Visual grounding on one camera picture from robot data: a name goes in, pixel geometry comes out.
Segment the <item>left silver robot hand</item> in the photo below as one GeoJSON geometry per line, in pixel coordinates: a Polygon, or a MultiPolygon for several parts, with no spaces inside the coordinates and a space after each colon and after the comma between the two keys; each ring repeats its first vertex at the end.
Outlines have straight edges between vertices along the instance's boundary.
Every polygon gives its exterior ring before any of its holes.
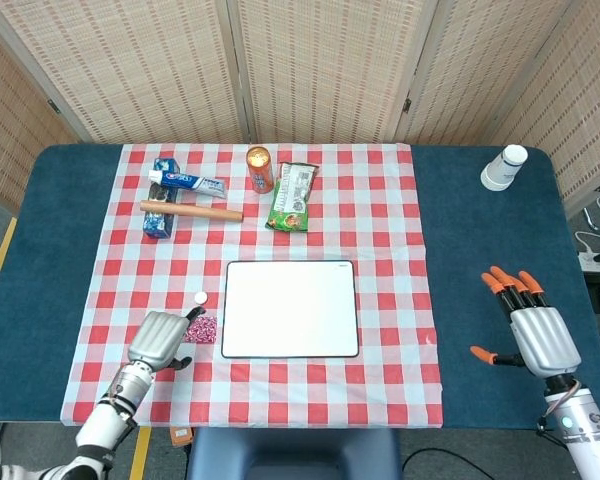
{"type": "Polygon", "coordinates": [[[154,373],[167,368],[176,371],[185,369],[191,364],[192,358],[177,359],[177,350],[193,321],[205,312],[201,306],[193,308],[186,316],[149,312],[130,344],[129,362],[141,362],[154,373]]]}

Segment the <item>right silver orange-tipped robot hand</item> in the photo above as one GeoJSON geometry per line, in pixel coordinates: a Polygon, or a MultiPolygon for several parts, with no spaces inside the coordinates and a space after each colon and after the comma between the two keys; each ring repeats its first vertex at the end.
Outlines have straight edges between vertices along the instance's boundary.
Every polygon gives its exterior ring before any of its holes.
{"type": "Polygon", "coordinates": [[[470,352],[489,365],[526,368],[543,380],[573,375],[581,356],[559,311],[550,306],[540,283],[528,272],[510,275],[492,266],[482,281],[498,298],[518,352],[504,355],[473,345],[470,352]]]}

